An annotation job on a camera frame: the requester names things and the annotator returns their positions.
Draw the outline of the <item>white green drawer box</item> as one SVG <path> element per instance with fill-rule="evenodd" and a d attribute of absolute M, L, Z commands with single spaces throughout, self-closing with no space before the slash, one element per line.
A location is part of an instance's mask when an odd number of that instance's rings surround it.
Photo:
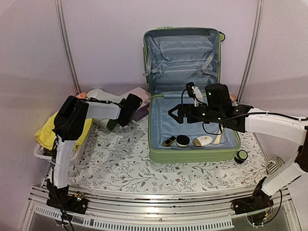
<path fill-rule="evenodd" d="M 97 100 L 108 100 L 115 103 L 120 103 L 123 97 L 116 96 L 110 93 L 103 91 L 102 89 L 93 89 L 87 93 L 87 98 L 95 98 Z M 117 123 L 115 120 L 107 119 L 107 118 L 99 118 L 95 119 L 94 122 L 96 125 L 102 126 L 103 128 L 107 129 L 108 131 L 112 131 L 116 126 Z"/>

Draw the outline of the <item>green hard-shell suitcase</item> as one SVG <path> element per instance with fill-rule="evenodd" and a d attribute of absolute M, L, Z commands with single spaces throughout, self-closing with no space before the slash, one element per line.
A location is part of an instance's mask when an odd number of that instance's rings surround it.
<path fill-rule="evenodd" d="M 199 136 L 215 138 L 217 123 L 179 124 L 168 110 L 180 103 L 194 103 L 184 92 L 187 83 L 199 89 L 220 82 L 220 32 L 211 28 L 162 28 L 143 37 L 145 75 L 150 88 L 148 144 L 150 158 L 156 163 L 197 163 L 229 161 L 235 158 L 241 142 L 237 131 L 224 128 L 220 144 L 196 147 Z M 163 147 L 171 136 L 186 135 L 188 147 L 174 142 Z"/>

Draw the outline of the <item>yellow garment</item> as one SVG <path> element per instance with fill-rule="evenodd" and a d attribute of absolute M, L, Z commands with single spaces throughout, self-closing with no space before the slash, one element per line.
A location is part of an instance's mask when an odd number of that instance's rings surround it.
<path fill-rule="evenodd" d="M 55 140 L 55 133 L 52 131 L 54 129 L 54 119 L 56 117 L 58 112 L 55 112 L 47 122 L 44 124 L 44 126 L 39 129 L 35 134 L 36 141 L 44 148 L 48 150 L 52 150 L 53 143 Z M 83 128 L 82 135 L 78 138 L 76 141 L 74 151 L 77 151 L 81 145 L 83 144 L 84 140 L 86 139 L 86 136 L 89 133 L 89 130 L 93 124 L 94 119 L 86 119 L 85 125 Z"/>

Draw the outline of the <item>white perforated plastic basket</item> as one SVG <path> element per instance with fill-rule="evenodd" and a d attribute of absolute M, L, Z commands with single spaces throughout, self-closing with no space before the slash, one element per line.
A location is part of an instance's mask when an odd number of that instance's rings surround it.
<path fill-rule="evenodd" d="M 81 145 L 76 151 L 73 151 L 70 158 L 70 163 L 77 165 L 79 164 L 82 154 L 84 152 L 85 146 Z M 34 156 L 40 159 L 44 159 L 48 162 L 51 162 L 52 153 L 46 148 L 42 147 L 40 144 L 37 144 L 34 149 Z"/>

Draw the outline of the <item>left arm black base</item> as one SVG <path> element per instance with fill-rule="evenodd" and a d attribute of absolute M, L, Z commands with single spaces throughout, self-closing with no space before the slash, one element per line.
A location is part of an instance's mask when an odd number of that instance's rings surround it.
<path fill-rule="evenodd" d="M 69 195 L 69 186 L 64 188 L 57 188 L 52 184 L 47 186 L 49 191 L 49 197 L 46 205 L 57 208 L 64 209 L 66 212 L 73 212 L 78 214 L 85 214 L 88 208 L 89 200 L 82 197 L 77 191 L 74 195 Z"/>

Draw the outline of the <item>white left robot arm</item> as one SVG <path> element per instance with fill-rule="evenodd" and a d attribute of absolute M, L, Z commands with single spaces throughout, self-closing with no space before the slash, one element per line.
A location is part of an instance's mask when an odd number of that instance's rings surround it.
<path fill-rule="evenodd" d="M 68 96 L 54 119 L 56 151 L 52 156 L 53 176 L 50 181 L 58 188 L 68 186 L 68 167 L 76 141 L 82 135 L 86 119 L 111 119 L 125 127 L 132 121 L 142 99 L 134 94 L 116 103 L 95 98 Z"/>

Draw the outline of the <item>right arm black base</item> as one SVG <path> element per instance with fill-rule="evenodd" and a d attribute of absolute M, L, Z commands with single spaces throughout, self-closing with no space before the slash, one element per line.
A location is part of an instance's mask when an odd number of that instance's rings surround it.
<path fill-rule="evenodd" d="M 236 215 L 258 211 L 274 205 L 271 196 L 268 196 L 262 191 L 262 184 L 265 179 L 266 177 L 257 184 L 251 196 L 231 201 L 231 209 L 235 211 Z"/>

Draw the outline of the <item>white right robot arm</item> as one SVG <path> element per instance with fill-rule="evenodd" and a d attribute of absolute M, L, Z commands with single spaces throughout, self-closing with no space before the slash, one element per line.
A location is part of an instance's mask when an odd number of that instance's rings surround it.
<path fill-rule="evenodd" d="M 232 105 L 228 87 L 225 84 L 211 84 L 205 87 L 206 100 L 192 82 L 184 90 L 194 103 L 180 103 L 168 114 L 178 123 L 217 123 L 237 132 L 260 133 L 278 137 L 298 144 L 297 155 L 287 161 L 277 172 L 265 177 L 260 189 L 249 198 L 249 206 L 259 210 L 267 203 L 268 196 L 299 178 L 308 171 L 308 119 L 280 113 L 263 111 L 253 106 Z"/>

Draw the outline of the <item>black lidded round jar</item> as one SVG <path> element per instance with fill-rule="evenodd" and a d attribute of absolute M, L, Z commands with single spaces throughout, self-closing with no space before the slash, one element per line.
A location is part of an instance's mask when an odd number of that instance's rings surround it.
<path fill-rule="evenodd" d="M 186 135 L 178 135 L 176 138 L 176 145 L 181 148 L 188 147 L 190 143 L 190 138 Z"/>

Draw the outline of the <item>cream round bottle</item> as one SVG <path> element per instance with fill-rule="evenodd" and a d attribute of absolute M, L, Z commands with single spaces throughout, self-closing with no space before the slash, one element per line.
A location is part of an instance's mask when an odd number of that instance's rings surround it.
<path fill-rule="evenodd" d="M 210 145 L 213 141 L 211 136 L 199 136 L 193 140 L 193 145 L 196 147 L 204 147 Z"/>

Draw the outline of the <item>small dark tube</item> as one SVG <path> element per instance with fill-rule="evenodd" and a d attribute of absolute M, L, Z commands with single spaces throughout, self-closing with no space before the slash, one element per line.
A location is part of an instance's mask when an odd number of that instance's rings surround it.
<path fill-rule="evenodd" d="M 176 137 L 175 137 L 175 136 L 171 136 L 171 137 L 169 137 L 168 139 L 166 139 L 166 140 L 163 142 L 162 146 L 163 146 L 163 147 L 169 147 L 169 146 L 171 146 L 175 141 L 176 141 Z"/>

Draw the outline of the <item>cream tube in suitcase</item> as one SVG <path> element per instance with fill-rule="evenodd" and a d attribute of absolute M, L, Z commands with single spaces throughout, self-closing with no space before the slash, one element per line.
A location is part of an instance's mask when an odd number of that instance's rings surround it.
<path fill-rule="evenodd" d="M 220 144 L 222 133 L 223 133 L 223 130 L 220 132 L 219 135 L 216 136 L 215 141 L 213 142 L 213 144 Z"/>

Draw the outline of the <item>floral white table mat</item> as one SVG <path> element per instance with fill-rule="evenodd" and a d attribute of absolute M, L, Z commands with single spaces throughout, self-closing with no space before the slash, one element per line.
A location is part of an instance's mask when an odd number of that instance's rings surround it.
<path fill-rule="evenodd" d="M 178 95 L 156 95 L 148 117 L 111 132 L 94 126 L 76 162 L 57 162 L 54 184 L 129 193 L 196 193 L 255 186 L 265 176 L 266 158 L 251 133 L 227 129 L 219 144 L 163 147 L 171 136 L 194 140 L 218 131 L 216 124 L 177 123 L 167 112 L 179 103 Z"/>

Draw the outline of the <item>white ribbed round object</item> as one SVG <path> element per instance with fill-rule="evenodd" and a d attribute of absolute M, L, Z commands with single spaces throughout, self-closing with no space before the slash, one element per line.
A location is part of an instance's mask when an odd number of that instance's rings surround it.
<path fill-rule="evenodd" d="M 284 164 L 285 164 L 285 162 L 279 156 L 275 156 L 272 159 L 270 159 L 266 163 L 266 174 L 267 174 L 267 176 L 272 175 L 273 173 L 278 171 L 280 169 L 280 167 L 283 166 Z"/>

